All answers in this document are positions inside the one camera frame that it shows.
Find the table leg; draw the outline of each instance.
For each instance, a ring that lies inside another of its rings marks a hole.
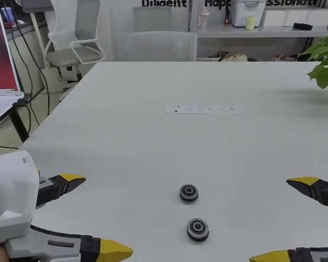
[[[17,112],[16,108],[12,108],[10,113],[10,119],[12,121],[13,126],[18,133],[21,141],[24,142],[29,138],[29,134],[27,132],[26,127],[24,126],[20,114]]]

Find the chair backrest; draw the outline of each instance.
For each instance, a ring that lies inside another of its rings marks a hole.
[[[129,61],[189,62],[197,59],[197,34],[186,32],[140,32],[127,37]]]
[[[79,40],[93,39],[97,34],[100,0],[78,0],[75,36]],[[94,44],[84,44],[95,48]]]
[[[171,7],[134,7],[132,12],[135,32],[173,30]]]

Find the white shelf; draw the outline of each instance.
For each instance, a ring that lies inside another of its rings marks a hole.
[[[311,31],[292,27],[255,27],[254,30],[246,30],[244,27],[213,23],[206,28],[198,27],[196,33],[199,38],[324,37],[328,35],[328,27],[313,27]]]

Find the ball bearing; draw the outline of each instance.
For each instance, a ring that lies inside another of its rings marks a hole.
[[[208,224],[200,218],[191,219],[187,224],[187,234],[194,241],[202,242],[209,236]]]
[[[186,202],[195,201],[198,198],[198,188],[192,184],[184,184],[180,188],[180,197]]]

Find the bottle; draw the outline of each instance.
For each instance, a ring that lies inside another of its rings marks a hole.
[[[201,14],[198,17],[197,26],[204,27],[204,28],[207,27],[208,17],[209,17],[209,12],[208,12],[207,8],[203,6]]]

